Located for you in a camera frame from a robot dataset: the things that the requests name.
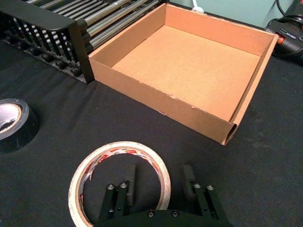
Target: open cardboard box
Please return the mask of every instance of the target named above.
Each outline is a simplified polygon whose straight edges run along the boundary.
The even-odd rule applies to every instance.
[[[277,36],[162,4],[89,55],[95,79],[226,144]]]

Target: box wall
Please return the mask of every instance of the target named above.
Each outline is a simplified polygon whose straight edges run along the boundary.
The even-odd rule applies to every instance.
[[[165,25],[258,56],[262,55],[267,48],[267,44],[273,38],[272,34],[261,30],[181,9],[172,5],[166,6]]]

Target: metal roller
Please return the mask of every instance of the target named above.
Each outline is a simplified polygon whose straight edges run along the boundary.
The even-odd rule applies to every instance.
[[[75,18],[81,16],[82,14],[84,14],[84,13],[86,13],[86,12],[92,10],[92,9],[95,9],[96,7],[100,6],[101,4],[104,4],[103,1],[97,1],[96,3],[94,3],[94,4],[90,5],[90,6],[84,8],[84,9],[78,11],[78,12],[76,12],[75,14],[72,14],[71,16],[69,16],[69,18],[75,19]]]
[[[130,2],[130,0],[117,0],[102,10],[85,18],[85,21],[87,25],[90,26],[128,2]]]
[[[147,1],[148,0],[140,0],[140,1],[137,1],[137,2],[135,2],[135,3],[133,3],[129,6],[125,7],[124,9],[120,9],[118,11],[118,13],[113,13],[113,14],[109,15],[108,17],[104,18],[103,20],[97,22],[96,24],[90,26],[87,29],[87,32],[89,33],[89,35],[91,37],[95,36],[97,33],[102,31],[106,27],[110,26],[111,24],[113,24],[117,20],[121,19],[122,17],[124,17],[125,15],[130,13],[131,11],[140,7],[142,4],[144,4]]]
[[[40,6],[40,8],[49,9],[49,8],[54,7],[55,5],[57,5],[59,3],[62,3],[62,2],[64,2],[64,0],[54,0],[54,1],[51,1],[49,3],[46,3],[45,5]]]
[[[77,3],[81,2],[81,1],[83,1],[83,0],[72,1],[72,2],[70,2],[70,3],[68,3],[68,4],[64,5],[64,6],[61,6],[60,8],[55,9],[53,12],[54,13],[58,13],[58,12],[60,12],[60,11],[62,11],[64,9],[67,9],[67,8],[73,6],[73,5],[75,5],[75,4],[77,4]]]
[[[26,3],[28,3],[28,4],[37,4],[41,1],[43,1],[43,0],[28,0],[28,1],[26,1]]]
[[[98,7],[95,7],[95,8],[93,8],[92,10],[90,10],[90,11],[88,11],[88,12],[86,12],[86,13],[84,13],[84,14],[78,16],[78,17],[76,17],[75,20],[79,20],[79,19],[81,19],[81,18],[86,18],[86,17],[89,16],[90,14],[93,14],[94,12],[97,12],[98,10],[104,8],[104,7],[107,6],[107,5],[108,5],[108,3],[107,3],[107,2],[104,2],[102,5],[100,5],[100,6],[98,6]]]
[[[90,1],[91,1],[91,0],[84,0],[84,1],[81,1],[81,2],[79,2],[79,3],[76,3],[76,4],[72,5],[72,6],[70,6],[70,7],[66,8],[66,9],[64,9],[64,10],[61,10],[61,11],[59,11],[59,12],[56,12],[56,10],[53,11],[53,12],[54,12],[54,13],[58,13],[58,14],[60,14],[60,15],[63,15],[63,14],[65,14],[65,13],[71,11],[72,9],[75,9],[75,8],[77,8],[77,7],[79,7],[79,6],[83,5],[83,4],[85,4],[85,3],[87,3],[87,2],[90,2]]]
[[[138,9],[137,11],[131,13],[130,15],[126,16],[125,18],[121,19],[119,22],[114,24],[113,26],[109,27],[105,31],[99,33],[97,36],[91,39],[89,42],[92,46],[93,49],[95,50],[99,46],[101,46],[104,40],[106,40],[109,36],[117,32],[119,29],[123,28],[125,25],[127,25],[130,21],[133,21],[137,19],[140,15],[154,7],[157,3],[159,3],[158,0],[153,1],[149,4],[147,4],[145,7]]]
[[[71,15],[73,15],[73,14],[75,14],[75,13],[81,11],[82,9],[85,9],[86,7],[88,7],[88,6],[90,6],[90,5],[93,5],[94,3],[98,2],[98,1],[99,1],[99,0],[91,0],[91,1],[89,1],[88,3],[85,3],[85,4],[81,5],[81,6],[79,6],[79,7],[75,8],[75,9],[73,9],[72,11],[69,11],[68,13],[63,14],[63,16],[69,17],[69,16],[71,16]]]

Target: black fabric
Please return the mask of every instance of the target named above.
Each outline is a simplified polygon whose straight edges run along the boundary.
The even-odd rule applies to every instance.
[[[234,138],[222,146],[96,81],[82,84],[0,43],[0,99],[25,100],[40,130],[24,148],[0,154],[0,219],[6,227],[72,227],[71,178],[96,148],[121,140],[155,150],[171,177],[169,207],[185,210],[183,164],[212,184],[236,227],[303,226],[302,67],[271,58]],[[137,164],[131,212],[155,208],[160,183],[151,166],[120,155],[97,166],[84,204],[97,220],[108,183]]]

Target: roll of tape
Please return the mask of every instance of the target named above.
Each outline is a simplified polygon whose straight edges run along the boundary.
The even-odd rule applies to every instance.
[[[85,181],[91,178],[96,165],[106,158],[118,154],[136,155],[152,165],[157,172],[161,185],[160,200],[156,209],[167,209],[170,200],[170,178],[167,168],[159,155],[140,143],[129,141],[114,142],[98,148],[87,156],[79,165],[71,180],[68,202],[71,217],[76,227],[93,227],[83,209],[83,186]]]
[[[0,151],[9,153],[28,144],[39,129],[39,120],[21,99],[0,100]]]

